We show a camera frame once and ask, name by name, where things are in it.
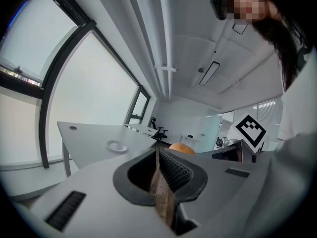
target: black hair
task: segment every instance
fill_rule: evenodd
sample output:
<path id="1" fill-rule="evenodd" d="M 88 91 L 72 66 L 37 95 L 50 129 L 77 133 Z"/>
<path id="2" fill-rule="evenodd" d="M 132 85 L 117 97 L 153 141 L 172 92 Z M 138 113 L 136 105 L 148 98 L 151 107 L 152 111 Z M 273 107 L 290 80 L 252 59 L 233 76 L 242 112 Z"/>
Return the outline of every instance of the black hair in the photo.
<path id="1" fill-rule="evenodd" d="M 284 90 L 292 84 L 297 74 L 297 49 L 295 38 L 301 39 L 310 50 L 316 46 L 314 0 L 269 0 L 275 4 L 282 22 L 266 18 L 253 22 L 254 29 L 271 43 L 282 63 Z"/>

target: ceiling light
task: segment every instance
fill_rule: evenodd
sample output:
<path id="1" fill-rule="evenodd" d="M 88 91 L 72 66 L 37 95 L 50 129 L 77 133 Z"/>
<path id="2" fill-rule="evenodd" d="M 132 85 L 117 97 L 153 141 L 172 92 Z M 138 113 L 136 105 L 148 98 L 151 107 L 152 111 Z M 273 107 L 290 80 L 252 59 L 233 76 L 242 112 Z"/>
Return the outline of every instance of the ceiling light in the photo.
<path id="1" fill-rule="evenodd" d="M 259 105 L 259 109 L 263 108 L 263 107 L 274 105 L 275 103 L 276 103 L 275 101 L 271 101 L 271 102 L 268 102 L 268 103 L 265 103 L 265 104 L 261 104 L 261 105 Z"/>
<path id="2" fill-rule="evenodd" d="M 205 73 L 203 79 L 200 81 L 200 85 L 204 86 L 208 82 L 208 80 L 212 77 L 212 75 L 216 72 L 216 70 L 219 68 L 220 64 L 213 61 L 210 65 L 209 69 Z"/>
<path id="3" fill-rule="evenodd" d="M 237 23 L 235 22 L 232 30 L 237 32 L 238 34 L 243 34 L 244 30 L 246 30 L 248 24 L 242 24 L 242 23 Z"/>

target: window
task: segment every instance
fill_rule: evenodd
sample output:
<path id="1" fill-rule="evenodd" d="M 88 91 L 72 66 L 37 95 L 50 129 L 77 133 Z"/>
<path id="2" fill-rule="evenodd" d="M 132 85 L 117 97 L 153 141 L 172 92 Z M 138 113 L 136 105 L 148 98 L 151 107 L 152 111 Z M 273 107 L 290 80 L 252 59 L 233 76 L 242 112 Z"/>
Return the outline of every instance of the window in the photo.
<path id="1" fill-rule="evenodd" d="M 90 33 L 65 66 L 53 96 L 49 119 L 49 159 L 62 154 L 58 121 L 122 125 L 137 87 Z M 136 108 L 142 111 L 141 104 Z"/>
<path id="2" fill-rule="evenodd" d="M 0 70 L 41 86 L 76 24 L 53 0 L 27 0 L 8 25 L 0 46 Z"/>
<path id="3" fill-rule="evenodd" d="M 0 41 L 0 165 L 48 168 L 61 155 L 58 120 L 142 122 L 149 98 L 75 0 L 24 1 Z"/>
<path id="4" fill-rule="evenodd" d="M 143 87 L 140 86 L 135 95 L 134 101 L 132 102 L 125 124 L 141 123 L 149 101 L 150 101 L 150 96 L 143 89 Z"/>

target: black chair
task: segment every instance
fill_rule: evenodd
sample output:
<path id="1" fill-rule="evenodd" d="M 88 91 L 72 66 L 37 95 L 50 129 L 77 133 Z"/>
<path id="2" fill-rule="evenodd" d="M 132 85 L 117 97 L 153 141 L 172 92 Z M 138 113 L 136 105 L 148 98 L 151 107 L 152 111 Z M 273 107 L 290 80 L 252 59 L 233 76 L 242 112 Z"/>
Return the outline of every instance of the black chair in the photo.
<path id="1" fill-rule="evenodd" d="M 153 129 L 157 129 L 157 126 L 155 125 L 155 122 L 156 122 L 156 118 L 152 117 L 152 126 L 153 126 Z M 162 138 L 167 138 L 167 136 L 165 135 L 165 132 L 168 131 L 167 129 L 163 129 L 163 127 L 158 127 L 158 131 L 157 133 L 152 136 L 152 138 L 156 139 L 156 140 L 162 140 Z"/>

